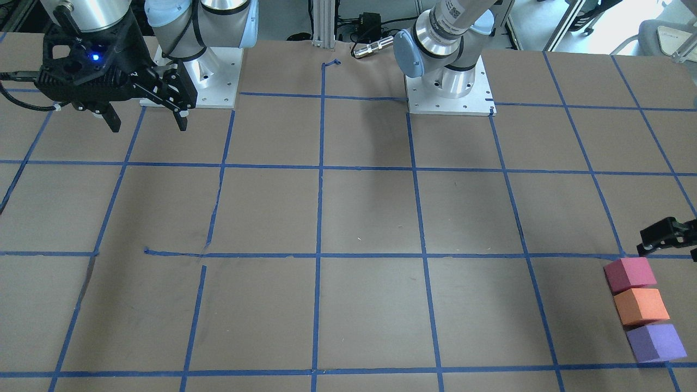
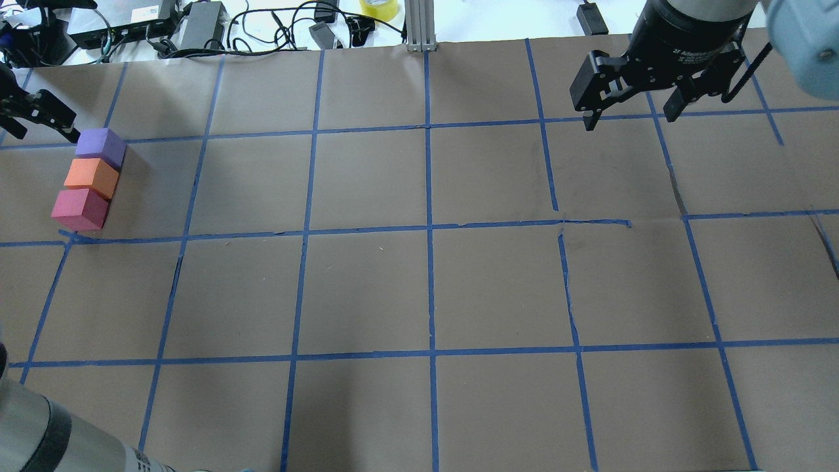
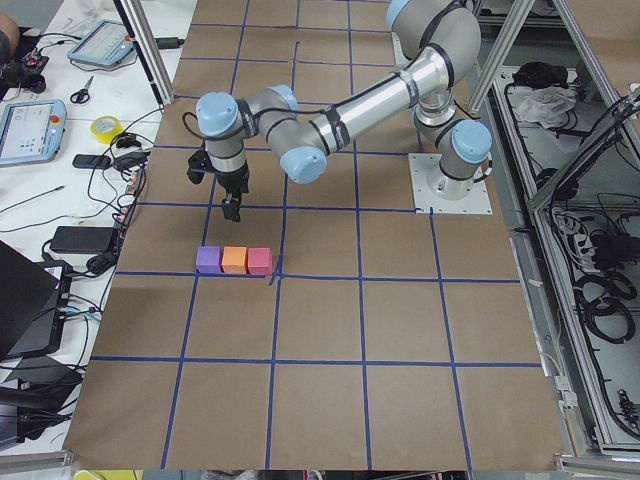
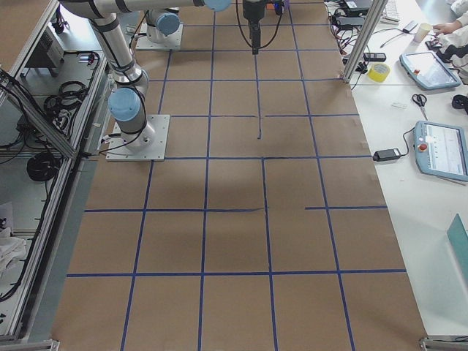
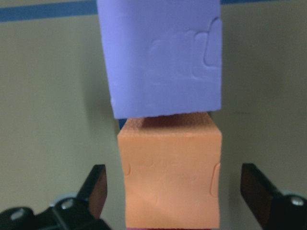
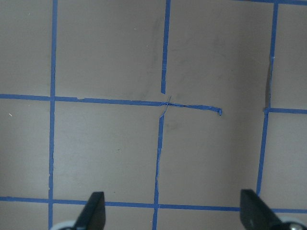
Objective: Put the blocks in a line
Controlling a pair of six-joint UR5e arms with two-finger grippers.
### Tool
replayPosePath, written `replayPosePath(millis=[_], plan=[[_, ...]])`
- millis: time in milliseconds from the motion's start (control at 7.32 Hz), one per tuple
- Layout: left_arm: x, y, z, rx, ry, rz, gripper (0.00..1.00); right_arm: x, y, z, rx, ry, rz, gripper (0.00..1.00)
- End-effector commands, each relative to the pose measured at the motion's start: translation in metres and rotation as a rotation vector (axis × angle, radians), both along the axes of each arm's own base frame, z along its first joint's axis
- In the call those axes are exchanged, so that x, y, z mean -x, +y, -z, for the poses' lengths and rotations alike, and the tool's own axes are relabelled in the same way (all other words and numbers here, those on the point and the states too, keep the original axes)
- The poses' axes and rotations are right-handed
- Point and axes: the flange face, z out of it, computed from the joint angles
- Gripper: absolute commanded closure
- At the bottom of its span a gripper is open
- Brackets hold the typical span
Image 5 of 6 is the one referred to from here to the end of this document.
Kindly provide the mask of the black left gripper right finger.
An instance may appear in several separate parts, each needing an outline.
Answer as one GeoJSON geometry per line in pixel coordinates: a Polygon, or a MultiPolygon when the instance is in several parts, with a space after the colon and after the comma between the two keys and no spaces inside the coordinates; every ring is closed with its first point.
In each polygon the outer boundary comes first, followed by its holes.
{"type": "Polygon", "coordinates": [[[242,164],[240,192],[263,230],[307,228],[307,199],[282,193],[253,163],[242,164]]]}

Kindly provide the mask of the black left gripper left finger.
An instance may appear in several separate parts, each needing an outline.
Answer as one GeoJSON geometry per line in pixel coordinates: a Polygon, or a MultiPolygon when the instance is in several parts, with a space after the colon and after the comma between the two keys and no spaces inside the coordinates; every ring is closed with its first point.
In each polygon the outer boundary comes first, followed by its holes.
{"type": "Polygon", "coordinates": [[[60,230],[106,230],[100,218],[107,197],[105,165],[94,165],[76,197],[54,205],[52,213],[60,230]]]}

